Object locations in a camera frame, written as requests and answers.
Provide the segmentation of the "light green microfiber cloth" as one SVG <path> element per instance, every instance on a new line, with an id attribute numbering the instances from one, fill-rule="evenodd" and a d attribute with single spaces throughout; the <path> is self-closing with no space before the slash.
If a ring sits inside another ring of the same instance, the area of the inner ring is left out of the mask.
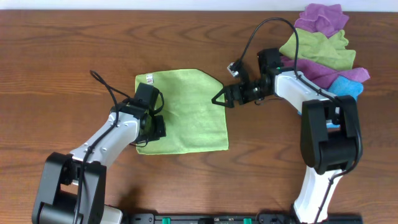
<path id="1" fill-rule="evenodd" d="M 150 84 L 164 96 L 156 107 L 164 117 L 166 137 L 136 148 L 139 154 L 186 154 L 229 149 L 226 113 L 211 99 L 223 84 L 197 69 L 137 75 L 135 84 Z"/>

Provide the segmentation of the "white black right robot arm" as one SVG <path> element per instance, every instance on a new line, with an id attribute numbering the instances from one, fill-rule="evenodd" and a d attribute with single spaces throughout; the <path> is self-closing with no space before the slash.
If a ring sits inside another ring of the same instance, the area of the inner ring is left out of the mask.
<path id="1" fill-rule="evenodd" d="M 322 90 L 292 67 L 265 68 L 261 79 L 249 81 L 245 69 L 232 75 L 240 83 L 223 87 L 215 105 L 233 108 L 274 95 L 301 114 L 300 151 L 306 165 L 298 198 L 292 205 L 295 223 L 353 222 L 332 218 L 328 206 L 341 178 L 358 165 L 363 147 L 356 100 Z"/>

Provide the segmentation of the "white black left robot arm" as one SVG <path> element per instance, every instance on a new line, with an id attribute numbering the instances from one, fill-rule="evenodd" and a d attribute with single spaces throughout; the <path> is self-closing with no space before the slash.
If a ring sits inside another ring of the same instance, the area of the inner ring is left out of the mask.
<path id="1" fill-rule="evenodd" d="M 68 154 L 51 153 L 40 179 L 32 223 L 123 223 L 125 214 L 104 202 L 106 174 L 130 143 L 165 136 L 159 110 L 121 104 L 84 144 Z"/>

